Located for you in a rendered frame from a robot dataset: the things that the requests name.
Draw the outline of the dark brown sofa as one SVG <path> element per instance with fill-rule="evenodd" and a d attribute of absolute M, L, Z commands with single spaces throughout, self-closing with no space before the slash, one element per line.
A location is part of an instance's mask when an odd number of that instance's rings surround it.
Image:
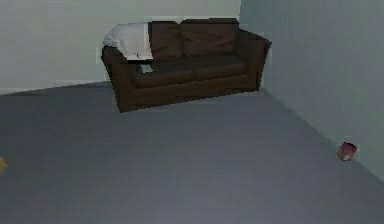
<path fill-rule="evenodd" d="M 101 60 L 121 112 L 257 91 L 271 47 L 235 18 L 153 21 L 149 41 L 152 60 L 127 60 L 103 46 Z M 141 64 L 153 71 L 143 73 Z"/>

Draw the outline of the white blanket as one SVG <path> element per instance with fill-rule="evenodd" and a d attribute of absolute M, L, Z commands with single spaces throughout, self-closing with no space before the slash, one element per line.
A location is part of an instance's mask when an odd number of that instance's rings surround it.
<path fill-rule="evenodd" d="M 115 47 L 127 60 L 152 60 L 147 22 L 118 24 L 104 37 L 105 46 Z"/>

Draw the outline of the small red can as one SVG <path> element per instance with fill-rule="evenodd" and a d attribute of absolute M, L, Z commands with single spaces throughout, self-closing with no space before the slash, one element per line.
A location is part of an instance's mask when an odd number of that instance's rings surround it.
<path fill-rule="evenodd" d="M 337 158 L 341 161 L 351 161 L 356 151 L 357 147 L 354 144 L 349 142 L 343 142 L 339 147 L 339 150 L 337 151 L 336 155 Z"/>

